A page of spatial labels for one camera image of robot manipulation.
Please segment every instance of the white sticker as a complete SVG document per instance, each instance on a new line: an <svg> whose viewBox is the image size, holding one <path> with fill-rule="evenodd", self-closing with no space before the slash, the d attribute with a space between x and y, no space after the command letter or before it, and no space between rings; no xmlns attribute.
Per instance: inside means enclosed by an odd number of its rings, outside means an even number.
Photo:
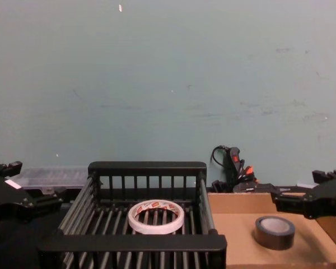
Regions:
<svg viewBox="0 0 336 269"><path fill-rule="evenodd" d="M12 181L11 179L5 180L7 184L9 184L11 187L14 187L15 189L20 189L21 186L17 184L16 182Z"/></svg>

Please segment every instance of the masking tape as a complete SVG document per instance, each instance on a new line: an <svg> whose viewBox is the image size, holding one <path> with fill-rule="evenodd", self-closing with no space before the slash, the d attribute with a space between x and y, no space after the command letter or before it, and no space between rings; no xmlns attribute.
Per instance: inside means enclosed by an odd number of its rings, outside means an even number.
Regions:
<svg viewBox="0 0 336 269"><path fill-rule="evenodd" d="M170 223L163 225L148 225L143 224L136 220L139 213L144 210L162 208L172 211L176 215L176 219ZM141 234L170 234L177 231L182 227L184 222L184 211L183 209L167 200L148 200L134 205L128 211L128 223L138 233Z"/></svg>
<svg viewBox="0 0 336 269"><path fill-rule="evenodd" d="M277 251L291 248L294 235L294 224L282 217L265 216L255 222L255 240L266 248Z"/></svg>

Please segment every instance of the black device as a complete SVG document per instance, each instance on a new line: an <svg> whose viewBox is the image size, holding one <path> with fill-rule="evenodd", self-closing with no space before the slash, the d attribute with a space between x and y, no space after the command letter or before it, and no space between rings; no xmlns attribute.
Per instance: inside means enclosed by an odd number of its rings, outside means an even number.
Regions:
<svg viewBox="0 0 336 269"><path fill-rule="evenodd" d="M215 158L216 151L223 152L223 163ZM245 160L239 157L237 147L217 146L213 149L211 159L224 168L226 182L216 180L212 183L215 192L233 192L234 186L239 183L253 182L255 179L252 166L244 168Z"/></svg>
<svg viewBox="0 0 336 269"><path fill-rule="evenodd" d="M302 197L287 193L272 192L272 200L277 211L302 214L308 219L336 216L336 170L325 174L312 173L316 187L309 189Z"/></svg>
<svg viewBox="0 0 336 269"><path fill-rule="evenodd" d="M60 209L62 199L54 195L30 196L21 186L6 179L20 173L22 162L0 163L0 220L16 218L23 221Z"/></svg>

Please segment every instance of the teal wall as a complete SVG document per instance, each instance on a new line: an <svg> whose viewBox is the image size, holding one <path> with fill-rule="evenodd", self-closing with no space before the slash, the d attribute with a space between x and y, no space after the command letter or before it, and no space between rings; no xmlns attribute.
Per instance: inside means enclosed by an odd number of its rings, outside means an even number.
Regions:
<svg viewBox="0 0 336 269"><path fill-rule="evenodd" d="M1 161L209 163L219 144L262 182L336 168L336 0L0 0Z"/></svg>

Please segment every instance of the black cable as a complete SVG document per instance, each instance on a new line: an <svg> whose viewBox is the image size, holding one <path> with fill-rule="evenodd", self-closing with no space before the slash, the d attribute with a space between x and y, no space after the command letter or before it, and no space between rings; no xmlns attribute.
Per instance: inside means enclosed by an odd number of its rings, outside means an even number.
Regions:
<svg viewBox="0 0 336 269"><path fill-rule="evenodd" d="M217 146L217 147L215 147L215 148L213 149L212 154L211 154L211 161L212 161L212 159L213 159L218 165L220 165L221 167L227 169L227 167L225 167L221 162L219 162L219 161L215 158L214 153L215 153L217 150L225 150L225 151L228 151L228 150L229 150L229 147L227 147L227 146L223 146L223 145Z"/></svg>

